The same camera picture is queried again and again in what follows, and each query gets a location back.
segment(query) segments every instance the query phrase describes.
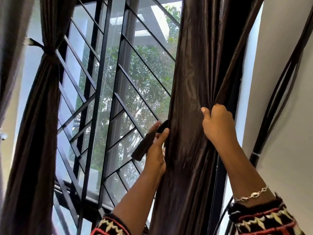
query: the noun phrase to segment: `patterned sleeve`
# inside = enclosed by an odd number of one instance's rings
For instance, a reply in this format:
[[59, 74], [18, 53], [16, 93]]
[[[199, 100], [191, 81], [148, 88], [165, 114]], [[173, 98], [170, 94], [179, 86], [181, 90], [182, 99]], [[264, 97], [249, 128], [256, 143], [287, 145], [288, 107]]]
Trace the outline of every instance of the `patterned sleeve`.
[[241, 235], [305, 235], [278, 195], [274, 201], [251, 208], [235, 203], [229, 215]]
[[106, 214], [91, 235], [131, 235], [124, 223], [114, 214]]

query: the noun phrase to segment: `bracelet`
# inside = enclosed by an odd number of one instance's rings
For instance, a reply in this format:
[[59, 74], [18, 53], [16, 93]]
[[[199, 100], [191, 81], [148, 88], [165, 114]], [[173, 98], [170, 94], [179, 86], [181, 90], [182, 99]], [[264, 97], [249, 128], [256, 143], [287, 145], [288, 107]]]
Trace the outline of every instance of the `bracelet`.
[[239, 201], [241, 201], [241, 202], [246, 202], [246, 201], [248, 201], [248, 200], [250, 200], [250, 199], [252, 199], [252, 198], [258, 198], [262, 192], [267, 191], [267, 188], [268, 188], [268, 186], [263, 187], [260, 191], [258, 191], [258, 192], [253, 192], [249, 197], [241, 197], [240, 199], [236, 199], [236, 198], [235, 198], [235, 201], [236, 201], [236, 202], [239, 202]]

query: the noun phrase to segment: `wall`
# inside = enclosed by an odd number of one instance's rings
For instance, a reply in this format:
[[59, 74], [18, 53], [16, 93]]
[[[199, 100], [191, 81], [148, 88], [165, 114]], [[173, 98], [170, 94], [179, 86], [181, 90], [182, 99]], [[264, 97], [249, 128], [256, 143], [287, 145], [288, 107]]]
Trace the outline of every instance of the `wall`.
[[[264, 1], [252, 79], [247, 79], [246, 69], [242, 79], [243, 83], [251, 81], [251, 85], [242, 85], [239, 96], [237, 116], [240, 111], [246, 110], [246, 117], [236, 119], [237, 134], [246, 155], [251, 154], [269, 98], [299, 40], [312, 4], [313, 0]], [[265, 182], [284, 199], [306, 234], [313, 232], [310, 219], [313, 217], [312, 72], [313, 37], [305, 48], [289, 101], [268, 138], [257, 166]], [[227, 183], [225, 201], [230, 196]]]

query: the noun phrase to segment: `forearm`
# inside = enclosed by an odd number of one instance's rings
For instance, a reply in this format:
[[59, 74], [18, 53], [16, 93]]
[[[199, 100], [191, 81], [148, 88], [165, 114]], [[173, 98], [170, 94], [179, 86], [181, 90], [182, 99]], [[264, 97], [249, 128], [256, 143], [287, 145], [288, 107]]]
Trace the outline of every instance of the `forearm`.
[[158, 173], [144, 170], [112, 211], [124, 222], [132, 235], [142, 234], [159, 182]]
[[[220, 157], [227, 170], [235, 198], [249, 197], [253, 192], [258, 192], [263, 187], [266, 187], [266, 183], [252, 166], [239, 145], [232, 146], [232, 148], [225, 151], [222, 150]], [[274, 199], [275, 196], [273, 193], [267, 189], [259, 197], [240, 203], [251, 207], [257, 204], [267, 203]]]

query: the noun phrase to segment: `brown curtain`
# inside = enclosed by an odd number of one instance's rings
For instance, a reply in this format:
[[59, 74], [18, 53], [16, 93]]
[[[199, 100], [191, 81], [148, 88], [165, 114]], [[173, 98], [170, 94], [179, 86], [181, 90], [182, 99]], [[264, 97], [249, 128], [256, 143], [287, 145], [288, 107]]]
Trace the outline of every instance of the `brown curtain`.
[[207, 234], [217, 155], [203, 133], [200, 108], [229, 101], [240, 56], [262, 3], [183, 0], [166, 173], [157, 191], [150, 235]]
[[[15, 85], [33, 3], [34, 0], [0, 0], [0, 127]], [[1, 207], [2, 167], [0, 157], [0, 213]]]
[[64, 38], [75, 3], [76, 0], [40, 0], [44, 55], [18, 134], [3, 205], [0, 234], [52, 234], [60, 101], [60, 68], [55, 50]]

